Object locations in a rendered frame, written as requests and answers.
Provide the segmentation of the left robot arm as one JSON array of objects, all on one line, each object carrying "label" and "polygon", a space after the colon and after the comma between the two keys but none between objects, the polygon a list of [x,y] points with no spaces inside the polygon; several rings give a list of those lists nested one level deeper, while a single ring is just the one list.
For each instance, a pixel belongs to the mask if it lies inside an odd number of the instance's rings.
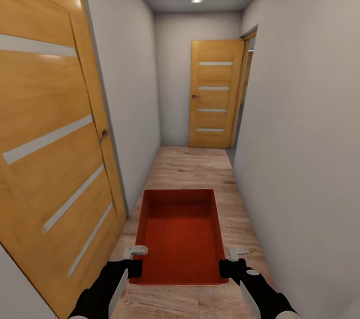
[{"label": "left robot arm", "polygon": [[68,319],[110,319],[127,281],[142,276],[143,260],[133,260],[133,255],[147,253],[144,245],[128,245],[123,259],[109,260],[92,287],[82,292]]}]

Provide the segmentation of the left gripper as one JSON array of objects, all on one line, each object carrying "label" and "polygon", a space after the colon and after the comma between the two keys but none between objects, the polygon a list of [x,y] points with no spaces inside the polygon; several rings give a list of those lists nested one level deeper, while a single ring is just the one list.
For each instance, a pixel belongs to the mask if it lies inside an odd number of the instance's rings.
[{"label": "left gripper", "polygon": [[128,263],[130,267],[130,273],[128,280],[130,278],[140,278],[142,276],[142,266],[143,266],[143,260],[131,260],[131,259],[125,259],[125,262]]}]

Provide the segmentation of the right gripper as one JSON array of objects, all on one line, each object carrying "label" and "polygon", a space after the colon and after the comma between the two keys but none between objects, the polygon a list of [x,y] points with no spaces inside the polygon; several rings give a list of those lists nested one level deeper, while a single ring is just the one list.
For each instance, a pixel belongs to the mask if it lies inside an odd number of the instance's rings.
[{"label": "right gripper", "polygon": [[219,263],[219,271],[220,276],[223,279],[232,278],[233,281],[235,280],[235,271],[238,267],[247,267],[246,260],[244,258],[239,258],[238,261],[229,261],[228,259],[222,260],[220,259]]}]

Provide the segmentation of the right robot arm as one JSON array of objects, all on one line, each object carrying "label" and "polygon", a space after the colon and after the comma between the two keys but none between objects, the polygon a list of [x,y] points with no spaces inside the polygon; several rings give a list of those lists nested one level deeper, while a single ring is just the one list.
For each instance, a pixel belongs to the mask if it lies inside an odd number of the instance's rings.
[{"label": "right robot arm", "polygon": [[220,259],[219,271],[223,279],[232,278],[254,313],[256,319],[303,319],[291,307],[284,294],[277,293],[262,276],[261,272],[248,267],[240,255],[249,253],[247,246],[230,247],[229,259]]}]

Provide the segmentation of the storage box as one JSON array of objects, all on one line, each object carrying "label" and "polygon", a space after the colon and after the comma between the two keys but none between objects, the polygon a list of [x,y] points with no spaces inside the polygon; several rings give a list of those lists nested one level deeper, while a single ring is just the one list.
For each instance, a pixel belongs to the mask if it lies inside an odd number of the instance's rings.
[{"label": "storage box", "polygon": [[135,246],[148,248],[139,286],[222,285],[220,259],[226,260],[213,189],[146,189]]}]

